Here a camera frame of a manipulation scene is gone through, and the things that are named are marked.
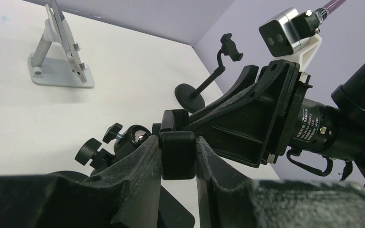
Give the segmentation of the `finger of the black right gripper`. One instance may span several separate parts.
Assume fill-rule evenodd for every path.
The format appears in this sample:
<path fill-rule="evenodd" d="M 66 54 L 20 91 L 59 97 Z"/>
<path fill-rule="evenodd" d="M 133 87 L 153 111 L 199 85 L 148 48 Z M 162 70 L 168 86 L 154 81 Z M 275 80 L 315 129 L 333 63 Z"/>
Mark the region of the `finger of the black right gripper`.
<path fill-rule="evenodd" d="M 256 81 L 257 74 L 259 71 L 259 67 L 256 65 L 248 65 L 245 66 L 239 75 L 236 82 L 233 84 L 233 86 L 219 99 L 212 102 L 211 104 L 205 106 L 201 110 L 193 113 L 189 116 L 189 123 L 193 123 L 208 113 L 210 113 L 212 110 L 217 108 L 219 105 L 227 101 L 228 99 L 232 98 L 234 95 L 242 91 L 243 89 L 253 85 Z"/>
<path fill-rule="evenodd" d="M 266 92 L 276 76 L 243 89 L 201 119 L 184 126 L 203 137 L 221 157 L 259 167 L 277 114 L 277 92 Z"/>

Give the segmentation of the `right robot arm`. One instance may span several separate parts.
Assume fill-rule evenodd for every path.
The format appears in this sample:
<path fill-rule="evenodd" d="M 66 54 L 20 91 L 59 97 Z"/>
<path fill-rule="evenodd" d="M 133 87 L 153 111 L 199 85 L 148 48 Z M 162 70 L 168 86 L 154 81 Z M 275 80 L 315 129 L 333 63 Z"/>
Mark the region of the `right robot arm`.
<path fill-rule="evenodd" d="M 307 99 L 311 76 L 298 63 L 249 65 L 218 100 L 193 113 L 185 131 L 203 137 L 221 157 L 257 168 L 285 155 L 294 165 L 328 176 L 334 160 L 356 165 L 365 178 L 365 63 L 331 97 Z"/>

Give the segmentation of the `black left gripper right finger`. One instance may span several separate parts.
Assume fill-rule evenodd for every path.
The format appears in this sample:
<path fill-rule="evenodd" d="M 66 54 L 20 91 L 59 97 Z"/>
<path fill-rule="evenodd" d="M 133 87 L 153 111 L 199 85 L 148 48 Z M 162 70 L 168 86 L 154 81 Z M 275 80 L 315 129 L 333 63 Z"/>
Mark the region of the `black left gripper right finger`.
<path fill-rule="evenodd" d="M 365 188 L 339 181 L 253 180 L 196 141 L 203 228 L 365 228 Z"/>

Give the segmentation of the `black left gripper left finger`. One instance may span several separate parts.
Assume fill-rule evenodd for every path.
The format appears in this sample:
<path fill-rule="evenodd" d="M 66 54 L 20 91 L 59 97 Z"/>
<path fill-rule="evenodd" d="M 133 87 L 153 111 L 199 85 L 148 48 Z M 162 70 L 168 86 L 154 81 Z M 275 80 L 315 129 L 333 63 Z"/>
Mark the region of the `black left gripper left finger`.
<path fill-rule="evenodd" d="M 84 181 L 0 176 L 0 228 L 155 228 L 161 174 L 158 138 L 151 136 Z"/>

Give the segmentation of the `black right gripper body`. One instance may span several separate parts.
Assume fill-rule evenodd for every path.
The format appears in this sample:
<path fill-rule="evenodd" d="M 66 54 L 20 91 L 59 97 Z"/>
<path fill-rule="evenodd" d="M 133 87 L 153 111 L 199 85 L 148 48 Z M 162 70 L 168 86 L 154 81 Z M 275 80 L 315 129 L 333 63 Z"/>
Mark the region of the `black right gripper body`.
<path fill-rule="evenodd" d="M 287 60 L 273 60 L 261 70 L 260 79 L 272 76 L 277 78 L 266 92 L 277 92 L 277 102 L 272 107 L 277 110 L 261 164 L 276 163 L 279 156 L 284 155 L 292 138 L 298 113 L 305 94 L 312 86 L 311 75 L 300 70 L 298 63 Z"/>

